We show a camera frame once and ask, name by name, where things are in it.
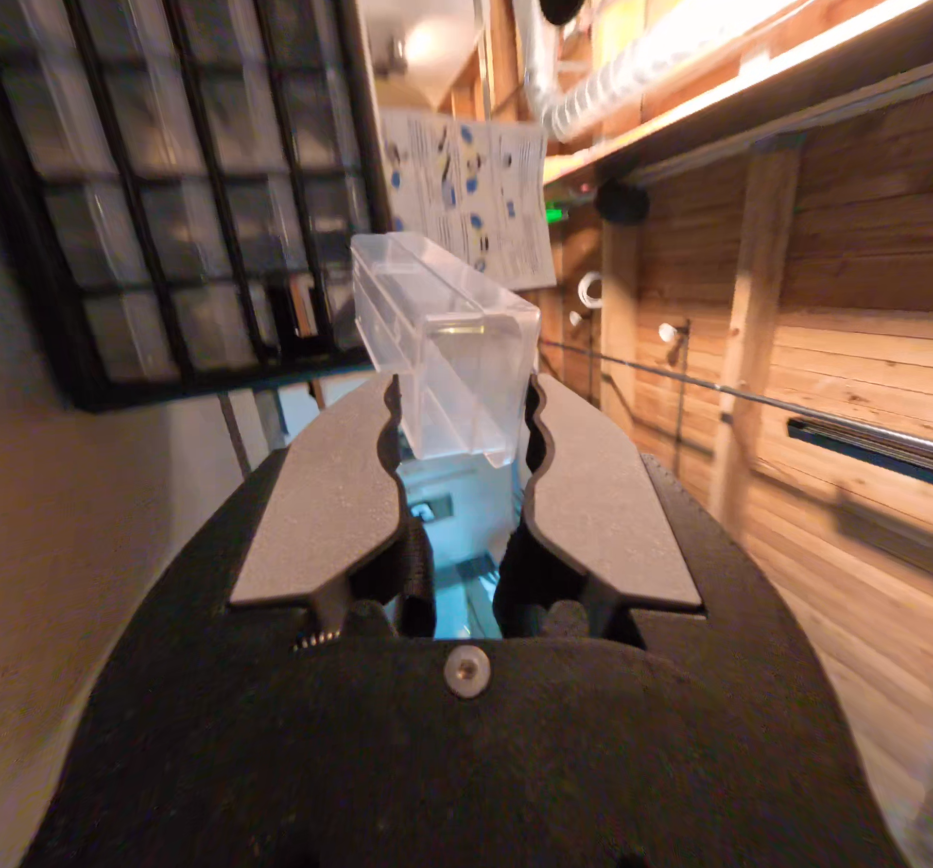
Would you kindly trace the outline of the round ceiling lamp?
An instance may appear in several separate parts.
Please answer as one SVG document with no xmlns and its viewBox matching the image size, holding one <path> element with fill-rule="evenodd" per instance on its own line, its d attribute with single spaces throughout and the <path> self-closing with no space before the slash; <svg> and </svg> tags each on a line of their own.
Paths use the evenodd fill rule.
<svg viewBox="0 0 933 868">
<path fill-rule="evenodd" d="M 452 16 L 425 17 L 406 32 L 406 76 L 425 87 L 448 87 L 475 46 L 471 23 Z"/>
</svg>

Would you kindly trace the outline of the black dome fixture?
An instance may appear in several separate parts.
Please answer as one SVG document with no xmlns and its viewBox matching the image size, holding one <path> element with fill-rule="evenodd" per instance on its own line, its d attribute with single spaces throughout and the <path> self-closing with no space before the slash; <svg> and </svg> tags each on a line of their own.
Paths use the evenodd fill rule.
<svg viewBox="0 0 933 868">
<path fill-rule="evenodd" d="M 647 190 L 619 178 L 600 184 L 592 204 L 603 221 L 629 227 L 646 221 L 650 210 Z"/>
</svg>

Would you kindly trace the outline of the black metal rail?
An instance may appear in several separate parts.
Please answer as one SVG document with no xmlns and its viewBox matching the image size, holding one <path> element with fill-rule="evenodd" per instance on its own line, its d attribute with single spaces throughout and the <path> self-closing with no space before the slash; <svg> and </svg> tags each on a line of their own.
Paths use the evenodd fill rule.
<svg viewBox="0 0 933 868">
<path fill-rule="evenodd" d="M 882 439 L 871 432 L 801 418 L 787 419 L 786 427 L 790 439 L 932 484 L 931 442 Z"/>
</svg>

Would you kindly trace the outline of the wall poster with blue pictures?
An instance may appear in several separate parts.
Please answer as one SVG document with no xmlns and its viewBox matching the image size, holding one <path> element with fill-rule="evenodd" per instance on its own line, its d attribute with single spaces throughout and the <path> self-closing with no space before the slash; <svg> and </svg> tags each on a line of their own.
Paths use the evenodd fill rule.
<svg viewBox="0 0 933 868">
<path fill-rule="evenodd" d="M 391 107 L 380 142 L 395 231 L 426 236 L 510 291 L 556 285 L 540 127 Z"/>
</svg>

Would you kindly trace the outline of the wooden post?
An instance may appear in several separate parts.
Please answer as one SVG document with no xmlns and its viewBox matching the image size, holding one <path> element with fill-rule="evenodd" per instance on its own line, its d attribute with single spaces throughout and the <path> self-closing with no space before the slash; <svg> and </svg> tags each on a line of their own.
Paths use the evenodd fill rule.
<svg viewBox="0 0 933 868">
<path fill-rule="evenodd" d="M 753 148 L 747 166 L 720 375 L 723 387 L 746 394 L 763 395 L 770 372 L 804 138 L 798 133 L 767 139 Z M 719 401 L 709 511 L 740 540 L 757 463 L 762 405 L 727 393 Z"/>
</svg>

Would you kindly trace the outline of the wooden shelf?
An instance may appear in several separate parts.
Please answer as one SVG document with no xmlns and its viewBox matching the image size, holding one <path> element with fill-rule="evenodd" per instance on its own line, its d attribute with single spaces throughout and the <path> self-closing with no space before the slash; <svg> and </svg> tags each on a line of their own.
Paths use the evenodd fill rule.
<svg viewBox="0 0 933 868">
<path fill-rule="evenodd" d="M 547 198 L 611 177 L 654 181 L 792 129 L 929 93 L 931 0 L 883 0 L 621 135 L 545 168 Z"/>
</svg>

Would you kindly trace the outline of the thin metal rod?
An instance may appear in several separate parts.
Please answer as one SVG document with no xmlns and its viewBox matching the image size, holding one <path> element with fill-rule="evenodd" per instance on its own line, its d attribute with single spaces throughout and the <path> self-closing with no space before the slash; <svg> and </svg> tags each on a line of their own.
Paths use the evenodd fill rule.
<svg viewBox="0 0 933 868">
<path fill-rule="evenodd" d="M 814 408 L 808 408 L 805 406 L 797 405 L 794 403 L 788 403 L 770 396 L 761 395 L 757 393 L 752 393 L 748 391 L 741 391 L 739 389 L 731 388 L 724 384 L 719 384 L 717 382 L 699 379 L 688 374 L 682 374 L 678 372 L 667 371 L 660 369 L 655 366 L 649 366 L 646 364 L 639 363 L 637 361 L 625 360 L 618 357 L 609 356 L 602 354 L 601 352 L 596 352 L 590 349 L 580 349 L 566 343 L 550 340 L 546 338 L 539 338 L 538 344 L 541 347 L 547 347 L 552 349 L 562 349 L 566 352 L 576 354 L 578 356 L 585 356 L 590 359 L 594 359 L 600 362 L 606 362 L 611 365 L 625 367 L 637 372 L 656 375 L 662 378 L 665 378 L 669 381 L 675 381 L 684 385 L 690 385 L 697 388 L 702 388 L 707 391 L 712 391 L 720 395 L 728 396 L 732 399 L 749 402 L 755 405 L 759 405 L 767 408 L 775 408 L 795 416 L 800 416 L 802 419 L 808 419 L 813 422 L 819 422 L 821 424 L 832 425 L 835 428 L 841 429 L 843 431 L 848 431 L 853 434 L 864 435 L 865 437 L 871 437 L 874 440 L 877 440 L 882 443 L 887 443 L 890 445 L 899 445 L 908 448 L 915 449 L 917 451 L 923 451 L 928 456 L 932 454 L 932 440 L 929 438 L 921 437 L 916 434 L 908 433 L 905 431 L 898 431 L 894 429 L 889 429 L 882 427 L 879 424 L 874 424 L 858 419 L 851 419 L 845 416 L 835 415 L 830 412 L 821 411 Z"/>
</svg>

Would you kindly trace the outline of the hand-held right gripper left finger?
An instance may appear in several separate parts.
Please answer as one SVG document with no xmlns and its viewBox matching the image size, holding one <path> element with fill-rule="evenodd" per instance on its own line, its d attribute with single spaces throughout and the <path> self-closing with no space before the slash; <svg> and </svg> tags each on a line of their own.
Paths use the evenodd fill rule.
<svg viewBox="0 0 933 868">
<path fill-rule="evenodd" d="M 434 562 L 398 474 L 399 378 L 377 374 L 288 446 L 228 605 L 308 612 L 304 639 L 336 639 L 354 610 L 431 638 Z"/>
</svg>

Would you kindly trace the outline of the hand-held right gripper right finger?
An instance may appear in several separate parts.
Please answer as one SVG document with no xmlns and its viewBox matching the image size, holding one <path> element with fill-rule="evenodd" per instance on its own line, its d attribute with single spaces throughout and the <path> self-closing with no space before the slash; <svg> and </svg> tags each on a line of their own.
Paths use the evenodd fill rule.
<svg viewBox="0 0 933 868">
<path fill-rule="evenodd" d="M 554 606 L 598 639 L 638 639 L 636 610 L 704 615 L 704 602 L 634 442 L 546 374 L 529 386 L 519 526 L 495 594 L 505 638 L 545 633 Z"/>
</svg>

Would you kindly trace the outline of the clear plastic drawer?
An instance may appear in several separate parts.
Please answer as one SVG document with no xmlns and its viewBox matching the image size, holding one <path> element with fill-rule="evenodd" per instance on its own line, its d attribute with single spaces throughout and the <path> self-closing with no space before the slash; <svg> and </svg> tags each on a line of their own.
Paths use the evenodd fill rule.
<svg viewBox="0 0 933 868">
<path fill-rule="evenodd" d="M 356 327 L 374 368 L 398 379 L 415 458 L 510 465 L 540 310 L 420 234 L 357 234 L 350 249 Z"/>
</svg>

